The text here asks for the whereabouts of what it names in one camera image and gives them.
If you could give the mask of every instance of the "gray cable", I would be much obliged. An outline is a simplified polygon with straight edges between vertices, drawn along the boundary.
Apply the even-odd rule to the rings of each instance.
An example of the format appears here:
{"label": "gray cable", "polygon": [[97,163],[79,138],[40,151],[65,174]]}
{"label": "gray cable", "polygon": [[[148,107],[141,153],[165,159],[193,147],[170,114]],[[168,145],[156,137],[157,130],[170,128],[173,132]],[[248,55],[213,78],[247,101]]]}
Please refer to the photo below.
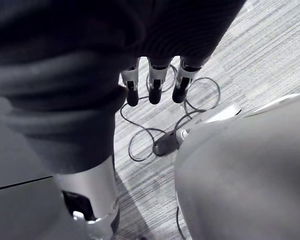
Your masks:
{"label": "gray cable", "polygon": [[[173,81],[172,81],[172,84],[171,84],[166,90],[162,90],[162,93],[165,93],[165,92],[167,92],[168,90],[170,90],[170,89],[175,85],[175,83],[176,83],[176,79],[177,79],[177,69],[176,69],[175,66],[173,66],[172,64],[170,64],[169,67],[171,67],[172,70],[173,70],[174,79],[173,79]],[[194,84],[196,81],[200,81],[200,80],[204,80],[204,79],[208,79],[208,80],[212,81],[212,82],[216,85],[216,88],[217,88],[217,91],[218,91],[218,98],[217,98],[215,104],[214,104],[211,108],[209,108],[209,109],[214,109],[214,108],[219,104],[219,102],[220,102],[220,98],[221,98],[221,89],[220,89],[219,84],[218,84],[214,79],[212,79],[211,77],[207,77],[207,76],[199,77],[199,78],[195,79],[195,80],[193,81],[192,84]],[[146,82],[146,88],[147,88],[147,90],[148,90],[148,92],[149,92],[149,91],[150,91],[150,89],[149,89],[149,74],[146,76],[145,82]],[[148,99],[148,98],[149,98],[149,96],[142,96],[142,97],[139,97],[139,100]],[[190,111],[190,112],[188,111],[187,104],[189,105],[189,107],[191,107],[191,108],[193,109],[193,111]],[[132,136],[132,138],[130,139],[129,144],[128,144],[128,154],[129,154],[129,157],[130,157],[133,161],[135,161],[135,162],[143,162],[143,161],[147,160],[147,159],[154,153],[155,137],[152,135],[152,133],[151,133],[150,131],[151,131],[151,130],[152,130],[152,131],[158,131],[158,132],[161,132],[161,133],[164,133],[164,134],[166,134],[167,132],[164,131],[164,130],[162,130],[162,129],[156,128],[156,127],[144,127],[144,126],[142,126],[141,124],[138,124],[138,123],[136,123],[136,122],[134,122],[134,121],[131,121],[131,120],[129,120],[128,118],[126,118],[126,117],[124,116],[124,114],[123,114],[122,111],[123,111],[123,109],[124,109],[127,105],[128,105],[128,103],[124,104],[124,105],[121,107],[121,109],[120,109],[121,117],[122,117],[124,120],[126,120],[127,122],[129,122],[129,123],[131,123],[131,124],[133,124],[133,125],[135,125],[135,126],[137,126],[137,127],[139,127],[139,128],[142,128],[140,131],[138,131],[137,133],[135,133],[135,134]],[[194,106],[187,100],[187,98],[183,101],[183,106],[184,106],[185,115],[183,115],[183,116],[176,122],[176,124],[175,124],[175,126],[174,126],[174,129],[173,129],[174,136],[176,136],[176,132],[177,132],[177,130],[178,130],[179,128],[181,128],[183,125],[185,125],[186,123],[188,123],[188,121],[190,121],[190,120],[192,119],[192,117],[191,117],[192,114],[195,114],[195,113],[204,113],[204,112],[207,111],[207,109],[199,109],[199,108],[194,107]],[[182,122],[182,120],[184,120],[185,118],[188,118],[188,117],[190,118],[188,121],[186,121],[186,122],[180,124],[180,123]],[[151,137],[151,140],[152,140],[152,151],[151,151],[147,156],[145,156],[144,158],[137,159],[137,158],[135,158],[135,157],[133,156],[133,154],[132,154],[132,151],[131,151],[131,145],[132,145],[132,142],[133,142],[134,138],[135,138],[137,135],[139,135],[140,133],[142,133],[143,131],[146,131],[146,132],[149,134],[149,136]],[[183,239],[183,240],[186,240],[184,234],[182,233],[182,230],[181,230],[181,228],[180,228],[180,225],[179,225],[179,206],[176,208],[176,225],[177,225],[178,231],[179,231],[179,233],[180,233],[182,239]]]}

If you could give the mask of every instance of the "cable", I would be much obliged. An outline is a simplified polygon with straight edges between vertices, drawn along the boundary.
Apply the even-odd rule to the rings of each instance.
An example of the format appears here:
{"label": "cable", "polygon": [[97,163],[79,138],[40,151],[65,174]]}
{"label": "cable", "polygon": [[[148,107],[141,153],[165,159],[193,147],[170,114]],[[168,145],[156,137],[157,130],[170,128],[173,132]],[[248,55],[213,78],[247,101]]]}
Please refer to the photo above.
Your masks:
{"label": "cable", "polygon": [[[176,84],[176,79],[177,79],[177,69],[176,69],[176,67],[173,66],[172,64],[170,64],[169,67],[171,67],[172,70],[173,70],[173,74],[174,74],[173,81],[172,81],[171,85],[167,87],[167,89],[162,90],[162,93],[165,93],[165,92],[169,91],[169,90]],[[212,82],[216,85],[216,88],[217,88],[217,91],[218,91],[218,98],[217,98],[215,104],[214,104],[211,108],[209,108],[209,109],[214,109],[214,108],[219,104],[220,98],[221,98],[221,89],[220,89],[219,84],[218,84],[214,79],[212,79],[211,77],[207,77],[207,76],[205,76],[205,77],[199,77],[199,78],[195,79],[195,80],[193,81],[192,84],[194,84],[196,81],[205,80],[205,79],[208,79],[208,80],[212,81]],[[149,74],[146,76],[145,83],[146,83],[147,91],[149,92],[149,91],[150,91],[150,89],[149,89]],[[148,99],[148,98],[149,98],[149,96],[142,96],[142,97],[139,97],[138,100],[143,100],[143,99]],[[128,119],[127,117],[125,117],[124,114],[123,114],[123,109],[124,109],[127,105],[128,105],[128,103],[124,104],[124,105],[120,108],[120,115],[121,115],[121,117],[122,117],[124,120],[126,120],[127,122],[129,122],[129,123],[131,123],[131,124],[133,124],[133,125],[135,125],[135,126],[141,128],[141,130],[138,131],[137,133],[135,133],[135,134],[132,136],[132,138],[130,139],[129,144],[128,144],[128,154],[129,154],[129,157],[130,157],[133,161],[135,161],[135,162],[143,162],[143,161],[147,160],[148,158],[150,158],[150,156],[154,153],[154,148],[155,148],[155,137],[153,136],[153,134],[152,134],[150,131],[158,131],[158,132],[161,132],[161,133],[163,133],[163,134],[166,134],[167,132],[164,131],[164,130],[162,130],[162,129],[156,128],[156,127],[144,127],[144,126],[142,126],[142,125],[139,124],[139,123],[136,123],[136,122],[134,122],[134,121],[132,121],[132,120],[129,120],[129,119]],[[189,112],[187,105],[188,105],[190,108],[192,108],[193,111],[190,111],[190,112]],[[183,116],[176,122],[176,124],[175,124],[175,126],[174,126],[174,129],[173,129],[174,136],[176,136],[176,132],[177,132],[177,130],[178,130],[179,128],[182,128],[182,126],[184,126],[184,125],[185,125],[186,123],[188,123],[191,119],[193,119],[193,118],[191,117],[192,114],[195,114],[195,113],[204,113],[204,112],[207,111],[207,109],[199,109],[199,108],[194,107],[194,106],[188,101],[187,98],[183,101],[183,107],[184,107],[185,115],[183,115]],[[184,122],[184,123],[182,123],[182,124],[180,124],[185,118],[189,118],[189,120],[186,121],[186,122]],[[142,133],[143,131],[146,131],[146,132],[149,134],[149,136],[151,137],[151,140],[152,140],[152,151],[151,151],[147,156],[145,156],[144,158],[137,159],[137,158],[136,158],[135,156],[133,156],[133,154],[132,154],[132,151],[131,151],[131,145],[132,145],[132,142],[133,142],[134,138],[135,138],[137,135],[139,135],[140,133]],[[185,238],[185,236],[184,236],[184,234],[183,234],[183,232],[182,232],[182,230],[181,230],[181,228],[180,228],[180,225],[179,225],[179,206],[176,208],[176,225],[177,225],[178,231],[179,231],[179,233],[180,233],[182,239],[183,239],[183,240],[186,240],[186,238]]]}
{"label": "cable", "polygon": [[175,217],[175,220],[176,220],[176,226],[178,227],[178,231],[179,231],[179,233],[181,235],[181,238],[183,240],[186,240],[185,235],[182,233],[182,230],[181,230],[180,225],[179,225],[179,206],[176,207],[176,217]]}
{"label": "cable", "polygon": [[[176,67],[173,66],[172,64],[170,64],[169,67],[171,67],[172,70],[173,70],[173,74],[174,74],[173,81],[172,81],[171,85],[167,87],[167,89],[162,90],[162,93],[166,93],[166,92],[169,91],[172,87],[174,87],[174,85],[176,84],[176,79],[177,79],[177,69],[176,69]],[[150,89],[149,89],[149,74],[146,76],[145,84],[146,84],[146,89],[147,89],[147,91],[149,92],[149,91],[150,91]],[[143,99],[148,99],[148,98],[149,98],[149,96],[142,96],[142,97],[139,97],[138,99],[139,99],[139,100],[143,100]],[[126,120],[127,122],[129,122],[129,123],[131,123],[131,124],[133,124],[133,125],[135,125],[135,126],[137,126],[137,127],[139,127],[139,128],[142,128],[140,131],[138,131],[136,134],[134,134],[134,135],[132,136],[132,138],[130,139],[129,144],[128,144],[128,154],[129,154],[129,157],[130,157],[133,161],[135,161],[135,162],[143,162],[143,161],[147,160],[148,158],[150,158],[150,156],[154,153],[155,141],[156,141],[156,140],[155,140],[155,137],[153,136],[153,134],[150,132],[150,130],[152,130],[152,131],[158,131],[158,132],[161,132],[161,133],[163,133],[163,134],[166,134],[167,132],[164,131],[164,130],[162,130],[162,129],[155,128],[155,127],[144,127],[144,126],[142,126],[141,124],[138,124],[138,123],[136,123],[136,122],[134,122],[134,121],[129,120],[129,119],[126,118],[126,117],[124,116],[124,114],[123,114],[123,109],[124,109],[126,106],[128,106],[128,103],[125,103],[125,104],[120,108],[120,115],[121,115],[121,117],[122,117],[124,120]],[[131,146],[132,146],[132,142],[133,142],[133,140],[135,139],[135,137],[136,137],[137,135],[139,135],[140,133],[142,133],[143,131],[146,131],[146,132],[149,134],[149,136],[151,137],[151,140],[152,140],[152,151],[151,151],[147,156],[145,156],[144,158],[138,159],[138,158],[136,158],[135,156],[133,156],[132,151],[131,151]]]}

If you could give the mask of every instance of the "dark sleeve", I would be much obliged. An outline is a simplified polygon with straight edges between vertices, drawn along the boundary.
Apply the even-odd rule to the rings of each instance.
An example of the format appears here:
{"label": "dark sleeve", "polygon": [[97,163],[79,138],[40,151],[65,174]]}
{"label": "dark sleeve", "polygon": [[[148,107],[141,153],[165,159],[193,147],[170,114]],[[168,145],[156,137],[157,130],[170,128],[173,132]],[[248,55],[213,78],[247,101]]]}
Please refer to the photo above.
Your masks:
{"label": "dark sleeve", "polygon": [[98,2],[0,0],[0,96],[13,107],[4,120],[55,173],[113,154],[124,49],[143,29],[120,1]]}

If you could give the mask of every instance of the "gray carpet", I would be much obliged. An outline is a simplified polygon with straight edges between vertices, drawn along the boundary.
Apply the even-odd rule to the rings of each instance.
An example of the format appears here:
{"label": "gray carpet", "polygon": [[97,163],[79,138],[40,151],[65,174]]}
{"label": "gray carpet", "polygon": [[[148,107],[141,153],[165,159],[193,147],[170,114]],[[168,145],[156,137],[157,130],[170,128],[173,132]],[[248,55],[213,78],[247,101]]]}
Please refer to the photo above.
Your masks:
{"label": "gray carpet", "polygon": [[[172,64],[177,67],[178,58]],[[142,59],[140,96],[147,94],[147,73],[148,62]],[[300,92],[300,0],[249,0],[198,74],[202,76],[214,78],[220,84],[221,104],[235,101],[246,109]],[[170,71],[164,89],[172,80]],[[127,107],[123,112],[145,127],[171,130],[184,114],[182,105],[173,103],[171,95],[172,90],[164,93],[156,106],[142,100],[137,107]],[[188,99],[196,107],[211,107],[217,99],[216,88],[207,81],[197,82]],[[173,175],[176,153],[133,162],[128,156],[128,143],[138,130],[117,114],[116,170],[133,201],[125,201],[128,193],[121,194],[122,221],[116,239],[134,240],[143,235],[149,240],[179,240]],[[150,137],[142,133],[133,142],[132,150],[136,157],[142,158],[151,151],[151,146]],[[136,218],[135,206],[144,221]],[[186,225],[183,220],[180,222],[188,237]]]}

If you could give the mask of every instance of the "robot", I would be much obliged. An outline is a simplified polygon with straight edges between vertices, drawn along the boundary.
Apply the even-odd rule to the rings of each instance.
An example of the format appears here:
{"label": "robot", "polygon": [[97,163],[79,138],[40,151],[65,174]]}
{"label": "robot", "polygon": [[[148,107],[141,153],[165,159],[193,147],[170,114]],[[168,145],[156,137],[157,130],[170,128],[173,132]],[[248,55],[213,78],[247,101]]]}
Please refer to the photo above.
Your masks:
{"label": "robot", "polygon": [[[24,135],[40,156],[42,164],[54,176],[70,218],[78,228],[86,230],[89,238],[110,240],[119,225],[120,199],[115,184],[113,148],[115,112],[125,99],[131,106],[138,104],[139,58],[148,57],[149,101],[157,104],[161,99],[169,63],[174,56],[180,56],[172,99],[175,103],[181,103],[196,73],[209,60],[244,2],[0,1],[0,96],[5,97],[12,106],[4,122]],[[120,73],[125,88],[118,85]],[[258,124],[264,124],[266,131],[280,120],[282,129],[278,124],[273,135],[281,139],[280,147],[300,144],[300,137],[287,138],[297,131],[296,126],[300,126],[300,118],[297,117],[300,107],[295,107],[298,101],[287,103],[287,110],[279,107],[269,111],[270,106],[248,113],[250,115],[239,113],[238,106],[228,106],[209,113],[212,119],[226,120],[216,122],[209,118],[209,122],[207,115],[201,115],[201,120],[192,121],[192,125],[184,126],[177,132],[176,137],[182,145],[175,165],[175,187],[180,210],[193,239],[212,239],[213,236],[217,236],[213,239],[218,240],[261,239],[262,234],[266,239],[291,239],[289,236],[300,239],[300,214],[291,215],[286,224],[276,224],[275,217],[280,214],[280,209],[271,202],[273,211],[269,211],[267,216],[273,224],[262,228],[262,217],[257,217],[258,221],[254,223],[260,227],[253,228],[252,217],[244,222],[240,214],[234,214],[236,208],[230,206],[225,211],[228,206],[226,198],[222,198],[224,195],[207,199],[200,195],[205,190],[204,184],[196,185],[198,195],[189,188],[195,182],[194,177],[200,174],[195,168],[203,169],[201,165],[209,163],[209,159],[221,160],[225,157],[224,153],[233,158],[258,153],[255,156],[265,158],[269,152],[260,153],[258,150],[270,145],[257,134]],[[220,118],[220,113],[224,111],[227,117]],[[287,111],[291,113],[289,117],[284,114]],[[268,116],[268,121],[262,120],[264,116]],[[290,121],[295,123],[291,128],[288,127]],[[217,134],[220,129],[225,130],[223,134]],[[241,144],[241,136],[247,146],[259,143],[256,145],[259,148],[247,148],[242,144],[240,146],[244,148],[237,154],[232,154],[229,149],[214,149],[214,146],[220,146],[222,139],[233,137],[234,131],[240,132],[234,142]],[[202,138],[198,138],[198,134],[203,132]],[[208,136],[212,135],[215,137],[208,141]],[[207,144],[200,151],[206,150],[207,158],[198,161],[195,155],[199,154],[199,150],[195,148],[203,139],[207,140]],[[275,160],[283,157],[281,153],[272,151],[270,156]],[[198,177],[197,183],[214,179],[209,178],[208,173]],[[215,184],[220,188],[223,185],[218,181]],[[222,202],[224,208],[213,217],[212,212],[216,208],[211,202],[221,199],[225,199]],[[258,204],[254,206],[258,210],[262,207]],[[285,209],[293,206],[292,198],[280,206]],[[209,213],[209,222],[204,221],[205,213]],[[288,211],[284,211],[282,217],[287,215]],[[229,225],[219,224],[225,222],[222,218],[231,222],[230,228],[227,228]],[[218,232],[209,223],[219,225],[222,230]],[[281,231],[286,234],[284,238],[278,232],[288,223],[290,228]],[[240,226],[245,227],[244,238],[236,235],[242,230]]]}

